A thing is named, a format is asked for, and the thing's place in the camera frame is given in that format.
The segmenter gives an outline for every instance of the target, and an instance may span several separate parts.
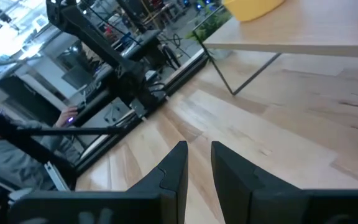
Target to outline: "wooden table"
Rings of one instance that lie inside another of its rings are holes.
[[[232,18],[204,45],[215,49],[358,57],[358,1],[286,0],[256,20],[239,22]]]

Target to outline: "yellow object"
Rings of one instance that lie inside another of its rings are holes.
[[[275,9],[284,0],[223,0],[238,21],[251,21]]]

